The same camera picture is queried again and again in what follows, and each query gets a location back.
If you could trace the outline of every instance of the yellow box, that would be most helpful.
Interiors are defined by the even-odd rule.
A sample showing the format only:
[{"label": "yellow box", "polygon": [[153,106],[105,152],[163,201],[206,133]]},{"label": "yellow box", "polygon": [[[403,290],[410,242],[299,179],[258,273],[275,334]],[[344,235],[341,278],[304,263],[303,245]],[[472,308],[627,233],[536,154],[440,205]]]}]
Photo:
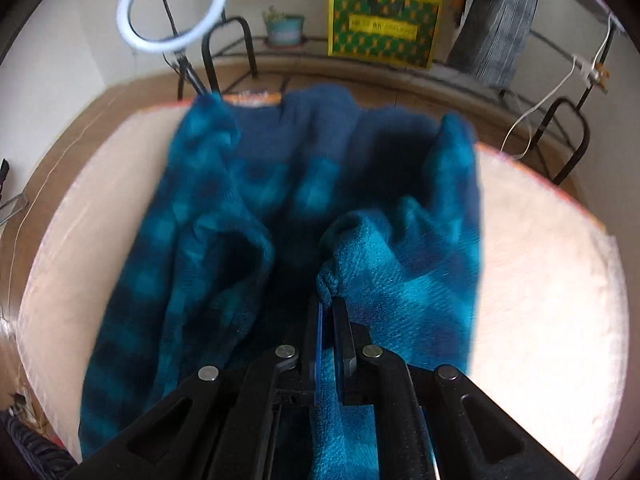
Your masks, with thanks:
[{"label": "yellow box", "polygon": [[329,56],[428,68],[442,0],[329,0]]}]

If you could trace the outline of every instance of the wooden floor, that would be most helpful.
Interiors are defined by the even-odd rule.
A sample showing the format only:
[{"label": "wooden floor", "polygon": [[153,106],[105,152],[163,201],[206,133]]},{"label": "wooden floor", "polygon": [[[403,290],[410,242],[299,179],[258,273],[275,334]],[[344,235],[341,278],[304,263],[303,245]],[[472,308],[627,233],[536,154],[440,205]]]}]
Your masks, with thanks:
[{"label": "wooden floor", "polygon": [[[245,73],[247,68],[242,62],[220,66],[220,87],[225,89]],[[488,110],[486,105],[452,95],[450,91],[420,86],[415,78],[405,73],[391,73],[364,66],[349,67],[325,60],[301,59],[261,61],[260,70],[262,73],[258,79],[247,78],[234,90],[277,91],[286,81],[286,91],[294,91],[318,82],[335,83],[330,76],[350,78],[353,82],[341,84],[351,90],[356,101],[363,107],[403,106],[434,118],[439,118],[450,110],[457,110],[465,114],[475,125],[479,140],[496,148],[500,148],[513,121],[513,118],[504,113]],[[140,108],[175,101],[176,85],[176,75],[168,73],[108,89],[62,133],[29,180],[25,192],[30,199],[31,210],[20,228],[19,238],[16,241],[24,214],[12,219],[0,238],[0,304],[6,319],[6,322],[0,320],[0,408],[10,402],[7,393],[29,391],[11,330],[17,319],[31,264],[58,204],[84,164],[116,127]],[[193,89],[187,87],[185,97],[193,96]],[[526,145],[526,136],[522,131],[518,131],[517,135],[510,139],[507,151],[519,153]],[[562,157],[548,144],[542,144],[541,148],[550,170],[552,173],[557,172],[564,164]],[[61,156],[63,158],[60,163],[52,170]],[[523,163],[535,171],[542,172],[542,165],[532,153],[524,158]],[[34,202],[41,188],[42,192]],[[580,200],[570,177],[562,184],[562,188]]]}]

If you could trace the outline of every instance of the gray cloth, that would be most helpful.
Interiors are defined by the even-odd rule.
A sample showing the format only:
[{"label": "gray cloth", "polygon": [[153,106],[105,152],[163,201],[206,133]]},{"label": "gray cloth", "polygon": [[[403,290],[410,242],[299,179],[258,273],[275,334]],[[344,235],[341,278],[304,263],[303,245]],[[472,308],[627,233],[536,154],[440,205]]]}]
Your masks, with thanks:
[{"label": "gray cloth", "polygon": [[507,88],[538,0],[473,0],[447,64],[492,88]]}]

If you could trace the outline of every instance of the plant pot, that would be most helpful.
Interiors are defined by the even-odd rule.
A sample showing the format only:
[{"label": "plant pot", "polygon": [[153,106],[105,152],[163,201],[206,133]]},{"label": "plant pot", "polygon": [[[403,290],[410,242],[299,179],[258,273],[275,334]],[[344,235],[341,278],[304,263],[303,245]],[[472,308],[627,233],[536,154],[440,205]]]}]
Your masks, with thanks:
[{"label": "plant pot", "polygon": [[277,22],[267,23],[267,36],[271,46],[293,46],[302,43],[304,16],[288,14]]}]

